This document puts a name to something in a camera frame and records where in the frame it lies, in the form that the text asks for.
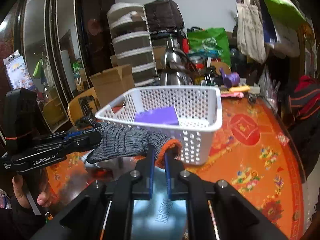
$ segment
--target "poster on wall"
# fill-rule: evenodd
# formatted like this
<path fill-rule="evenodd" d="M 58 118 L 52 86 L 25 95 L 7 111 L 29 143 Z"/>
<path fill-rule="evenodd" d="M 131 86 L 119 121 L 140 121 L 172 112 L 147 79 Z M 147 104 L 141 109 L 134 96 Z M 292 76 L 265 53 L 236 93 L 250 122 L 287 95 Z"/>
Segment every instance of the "poster on wall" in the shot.
<path fill-rule="evenodd" d="M 4 64 L 13 89 L 25 88 L 35 90 L 36 87 L 31 79 L 23 56 L 19 54 L 19 51 L 16 51 L 4 59 Z"/>

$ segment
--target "purple box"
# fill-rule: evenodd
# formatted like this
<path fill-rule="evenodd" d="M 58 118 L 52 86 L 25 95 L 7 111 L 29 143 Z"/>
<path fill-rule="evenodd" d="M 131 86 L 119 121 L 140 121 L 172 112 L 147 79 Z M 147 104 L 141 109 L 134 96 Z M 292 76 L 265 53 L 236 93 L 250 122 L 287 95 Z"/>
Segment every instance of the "purple box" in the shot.
<path fill-rule="evenodd" d="M 174 106 L 157 108 L 136 114 L 135 122 L 179 125 Z"/>

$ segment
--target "purple object in basket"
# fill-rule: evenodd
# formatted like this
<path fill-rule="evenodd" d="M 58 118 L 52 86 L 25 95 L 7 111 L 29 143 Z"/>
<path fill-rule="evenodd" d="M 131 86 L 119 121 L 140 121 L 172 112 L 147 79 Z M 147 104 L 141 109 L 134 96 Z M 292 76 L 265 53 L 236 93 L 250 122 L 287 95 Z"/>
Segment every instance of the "purple object in basket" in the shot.
<path fill-rule="evenodd" d="M 226 75 L 223 71 L 223 68 L 220 68 L 220 73 L 222 75 L 223 83 L 227 88 L 237 87 L 240 83 L 240 76 L 237 72 L 232 72 L 229 75 Z"/>
<path fill-rule="evenodd" d="M 136 114 L 135 122 L 179 125 L 174 106 L 157 108 Z"/>

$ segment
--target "stacked storage drawers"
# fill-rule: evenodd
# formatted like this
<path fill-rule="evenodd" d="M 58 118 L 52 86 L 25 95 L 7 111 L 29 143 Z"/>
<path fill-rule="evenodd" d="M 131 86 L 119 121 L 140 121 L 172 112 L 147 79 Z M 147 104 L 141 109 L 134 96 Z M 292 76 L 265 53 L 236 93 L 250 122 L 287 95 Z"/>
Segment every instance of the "stacked storage drawers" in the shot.
<path fill-rule="evenodd" d="M 130 12 L 137 14 L 130 17 Z M 136 87 L 153 83 L 157 69 L 144 6 L 116 3 L 107 16 L 118 65 L 132 65 Z"/>

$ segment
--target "black bag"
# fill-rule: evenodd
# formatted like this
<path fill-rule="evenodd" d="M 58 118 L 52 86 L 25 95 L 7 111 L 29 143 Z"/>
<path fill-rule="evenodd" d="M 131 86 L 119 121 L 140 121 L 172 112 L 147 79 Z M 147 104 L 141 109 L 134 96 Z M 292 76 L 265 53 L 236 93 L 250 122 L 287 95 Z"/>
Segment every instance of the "black bag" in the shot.
<path fill-rule="evenodd" d="M 183 30 L 184 22 L 178 5 L 172 0 L 156 0 L 144 5 L 150 33 L 160 30 Z"/>

